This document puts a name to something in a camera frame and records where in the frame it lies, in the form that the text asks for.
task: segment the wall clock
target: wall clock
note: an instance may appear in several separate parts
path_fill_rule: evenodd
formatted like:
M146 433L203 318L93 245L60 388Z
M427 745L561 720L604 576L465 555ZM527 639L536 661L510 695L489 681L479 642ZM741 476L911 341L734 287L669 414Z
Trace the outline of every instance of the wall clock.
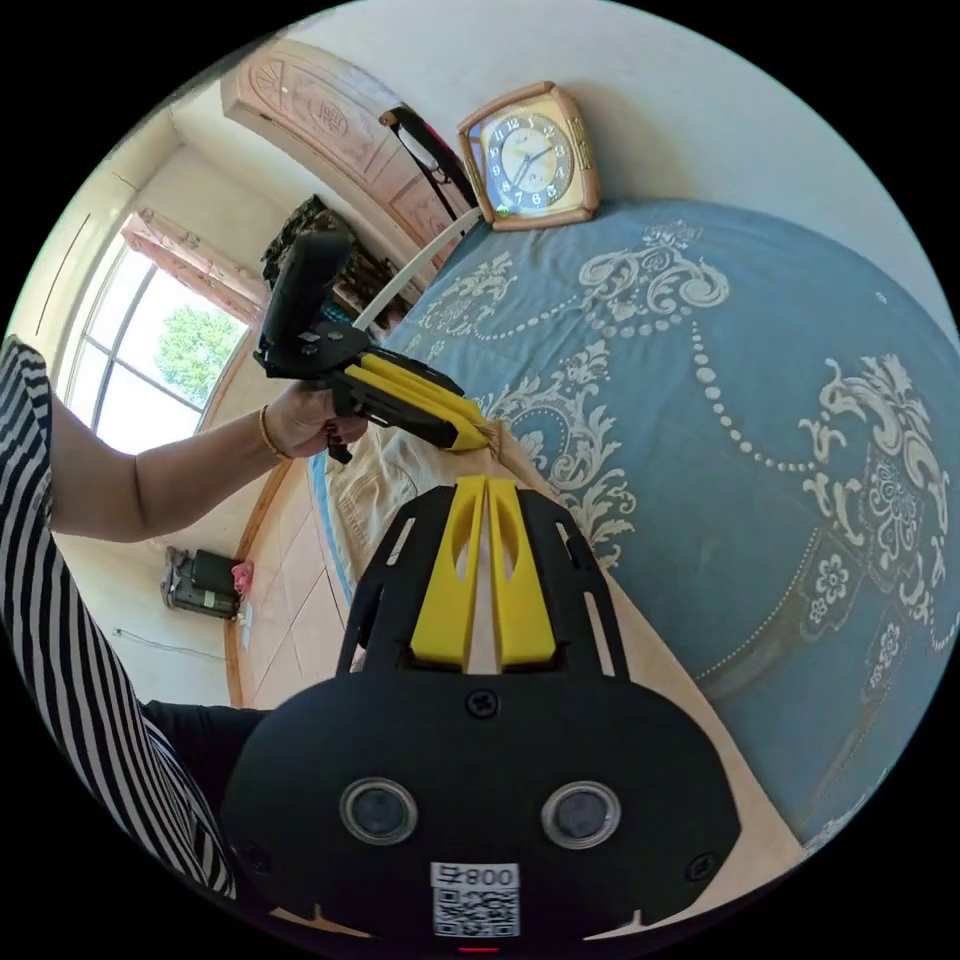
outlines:
M589 220L600 202L580 110L555 83L515 90L458 128L467 174L494 230Z

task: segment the camera lens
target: camera lens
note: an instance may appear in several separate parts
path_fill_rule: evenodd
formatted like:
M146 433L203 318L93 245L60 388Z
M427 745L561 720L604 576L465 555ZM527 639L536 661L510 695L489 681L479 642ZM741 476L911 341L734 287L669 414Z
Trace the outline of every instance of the camera lens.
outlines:
M406 840L413 832L417 805L400 784L368 777L344 790L340 818L358 840L387 846Z
M543 805L543 829L557 846L586 850L609 837L620 823L620 801L600 783L581 780L555 790Z

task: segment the tiled floor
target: tiled floor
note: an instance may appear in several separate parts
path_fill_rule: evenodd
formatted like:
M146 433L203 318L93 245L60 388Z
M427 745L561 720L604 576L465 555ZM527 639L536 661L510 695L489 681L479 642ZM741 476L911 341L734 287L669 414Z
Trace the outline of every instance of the tiled floor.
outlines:
M249 646L236 633L243 705L269 709L333 676L347 604L306 465L294 463L253 542Z

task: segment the carved door panel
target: carved door panel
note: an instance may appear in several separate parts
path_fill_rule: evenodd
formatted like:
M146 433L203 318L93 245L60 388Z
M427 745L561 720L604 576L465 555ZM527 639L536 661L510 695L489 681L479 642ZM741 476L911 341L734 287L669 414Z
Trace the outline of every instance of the carved door panel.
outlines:
M332 164L384 210L417 246L450 225L450 215L427 178L379 116L401 98L374 77L326 51L281 41L247 58L225 78L224 113L256 129L252 117L270 121L274 145L289 153L293 137ZM314 171L321 176L322 170ZM459 216L468 204L444 188ZM439 266L455 244L434 258Z

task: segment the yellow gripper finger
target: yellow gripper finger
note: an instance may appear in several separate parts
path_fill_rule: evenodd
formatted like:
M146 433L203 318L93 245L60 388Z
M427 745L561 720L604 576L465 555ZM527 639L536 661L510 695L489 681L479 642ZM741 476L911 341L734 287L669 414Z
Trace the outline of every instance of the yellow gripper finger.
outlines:
M556 651L550 617L512 480L490 477L490 555L500 669L548 663ZM507 576L504 552L512 566Z
M459 667L466 671L477 597L477 569L486 477L461 477L450 506L433 573L420 608L410 644L419 661ZM457 560L467 546L461 578Z
M454 453L482 450L487 446L487 438L477 429L477 425L484 422L484 416L472 400L458 397L455 393L372 354L364 354L360 358L359 366L351 364L344 372L361 383L384 390L425 413L453 424L457 439L450 450Z

